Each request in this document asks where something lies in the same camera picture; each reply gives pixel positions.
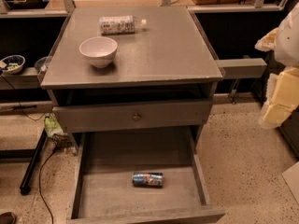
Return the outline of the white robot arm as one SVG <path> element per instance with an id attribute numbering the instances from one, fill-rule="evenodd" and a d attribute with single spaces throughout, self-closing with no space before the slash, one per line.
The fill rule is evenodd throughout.
<path id="1" fill-rule="evenodd" d="M 256 44 L 260 51 L 274 51 L 275 61 L 285 66 L 278 75 L 270 74 L 266 85 L 259 125 L 275 129 L 299 106 L 299 3 L 289 12 L 278 28 Z"/>

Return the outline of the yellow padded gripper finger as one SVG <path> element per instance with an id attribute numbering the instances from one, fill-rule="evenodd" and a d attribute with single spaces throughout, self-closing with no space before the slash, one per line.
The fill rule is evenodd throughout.
<path id="1" fill-rule="evenodd" d="M 299 68 L 286 67 L 278 75 L 271 73 L 266 86 L 259 125 L 275 129 L 299 106 Z"/>
<path id="2" fill-rule="evenodd" d="M 275 38 L 278 32 L 278 28 L 275 28 L 271 30 L 269 33 L 267 33 L 265 36 L 263 36 L 261 39 L 259 39 L 254 48 L 256 48 L 259 51 L 267 52 L 270 50 L 275 49 Z"/>

